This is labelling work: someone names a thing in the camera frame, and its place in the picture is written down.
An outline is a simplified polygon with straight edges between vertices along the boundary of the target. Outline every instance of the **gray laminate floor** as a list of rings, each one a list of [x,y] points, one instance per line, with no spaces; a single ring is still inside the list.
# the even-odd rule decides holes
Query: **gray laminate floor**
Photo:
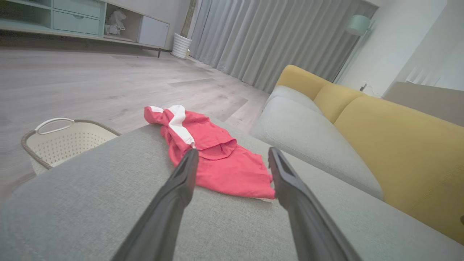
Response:
[[[181,104],[249,131],[269,96],[192,58],[116,49],[0,47],[0,204],[35,177],[20,139],[45,120],[91,119],[126,133],[147,124],[144,106]]]

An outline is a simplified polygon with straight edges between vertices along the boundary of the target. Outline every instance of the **curtain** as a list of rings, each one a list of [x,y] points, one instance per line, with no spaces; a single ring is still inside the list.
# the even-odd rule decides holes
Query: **curtain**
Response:
[[[360,0],[202,0],[191,56],[271,93],[289,64],[333,81],[359,37],[345,32]]]

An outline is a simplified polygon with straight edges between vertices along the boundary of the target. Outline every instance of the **white plastic basket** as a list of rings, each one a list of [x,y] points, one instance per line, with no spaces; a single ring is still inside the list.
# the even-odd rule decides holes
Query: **white plastic basket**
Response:
[[[50,123],[59,121],[69,122],[69,125],[42,131]],[[35,173],[39,175],[119,135],[119,132],[98,122],[54,118],[26,133],[21,139],[21,145],[29,154]]]

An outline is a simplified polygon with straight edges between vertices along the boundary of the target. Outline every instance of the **white cabinet door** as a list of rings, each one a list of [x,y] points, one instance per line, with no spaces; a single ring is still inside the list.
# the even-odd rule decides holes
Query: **white cabinet door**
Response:
[[[141,44],[164,47],[169,24],[144,16],[140,23],[138,41]]]

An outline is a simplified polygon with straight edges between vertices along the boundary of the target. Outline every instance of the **plant stem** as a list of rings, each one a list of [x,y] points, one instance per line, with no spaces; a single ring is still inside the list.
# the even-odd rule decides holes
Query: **plant stem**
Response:
[[[197,0],[190,0],[190,6],[188,7],[187,16],[185,17],[184,26],[182,27],[182,32],[180,35],[182,37],[188,38],[188,30],[190,29],[190,24],[192,23],[193,13],[195,12],[195,6],[197,5]]]

